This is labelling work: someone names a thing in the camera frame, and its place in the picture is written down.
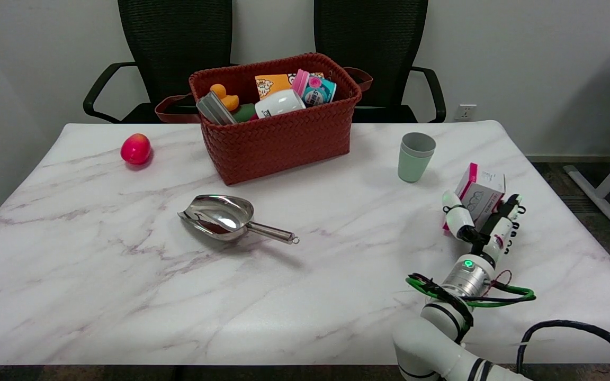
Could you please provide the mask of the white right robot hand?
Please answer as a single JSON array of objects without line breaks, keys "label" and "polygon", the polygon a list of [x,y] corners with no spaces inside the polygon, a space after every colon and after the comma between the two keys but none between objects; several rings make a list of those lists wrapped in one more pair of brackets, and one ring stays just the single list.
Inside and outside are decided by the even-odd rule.
[{"label": "white right robot hand", "polygon": [[518,214],[526,212],[521,201],[521,195],[511,195],[477,229],[470,211],[453,191],[446,190],[442,196],[448,231],[456,239],[471,244],[470,254],[486,260],[492,268],[496,267],[501,254],[509,252],[510,237],[513,236],[513,229],[518,228],[515,220]]}]

